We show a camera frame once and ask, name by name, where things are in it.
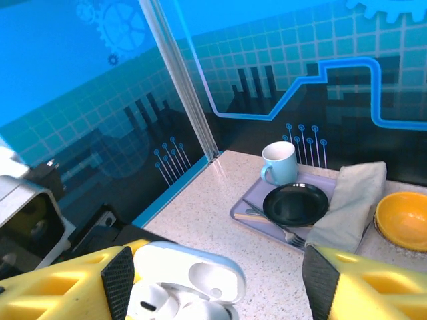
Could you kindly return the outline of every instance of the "beige napkin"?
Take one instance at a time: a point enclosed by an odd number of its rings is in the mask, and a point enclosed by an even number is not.
[[[384,162],[342,167],[328,212],[308,233],[307,245],[355,253],[365,226],[382,198],[387,167]]]

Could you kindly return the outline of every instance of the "white countertop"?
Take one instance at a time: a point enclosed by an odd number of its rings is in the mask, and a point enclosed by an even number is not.
[[[236,304],[241,320],[312,319],[301,276],[303,255],[230,218],[230,209],[260,176],[263,164],[261,157],[224,152],[144,229],[239,264],[247,280],[246,295]],[[337,171],[305,165],[300,171],[338,176]],[[385,195],[397,191],[427,194],[426,188],[388,181]],[[427,271],[425,254],[396,248],[373,226],[358,254]]]

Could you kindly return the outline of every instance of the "fork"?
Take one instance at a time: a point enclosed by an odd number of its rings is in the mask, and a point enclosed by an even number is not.
[[[247,205],[249,205],[251,207],[251,209],[254,210],[255,212],[257,212],[259,215],[261,215],[262,217],[266,218],[268,221],[270,221],[271,223],[273,223],[274,225],[279,227],[280,230],[282,230],[283,233],[285,234],[285,242],[287,244],[292,245],[293,247],[298,248],[302,251],[305,251],[306,241],[304,239],[302,239],[299,235],[290,231],[287,227],[280,226],[277,223],[273,222],[272,220],[268,219],[268,217],[266,216],[264,211],[262,211],[259,207],[254,205],[252,202],[250,202],[246,199],[242,199],[242,201],[244,203],[246,203]]]

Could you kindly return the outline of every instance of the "black plate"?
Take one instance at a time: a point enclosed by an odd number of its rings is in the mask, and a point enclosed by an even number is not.
[[[289,183],[268,193],[262,209],[278,225],[303,227],[322,218],[328,206],[328,197],[314,185]]]

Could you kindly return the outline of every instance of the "yellow bowl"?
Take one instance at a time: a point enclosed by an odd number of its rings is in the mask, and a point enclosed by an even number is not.
[[[391,242],[427,251],[427,196],[414,192],[388,195],[376,208],[376,222]]]

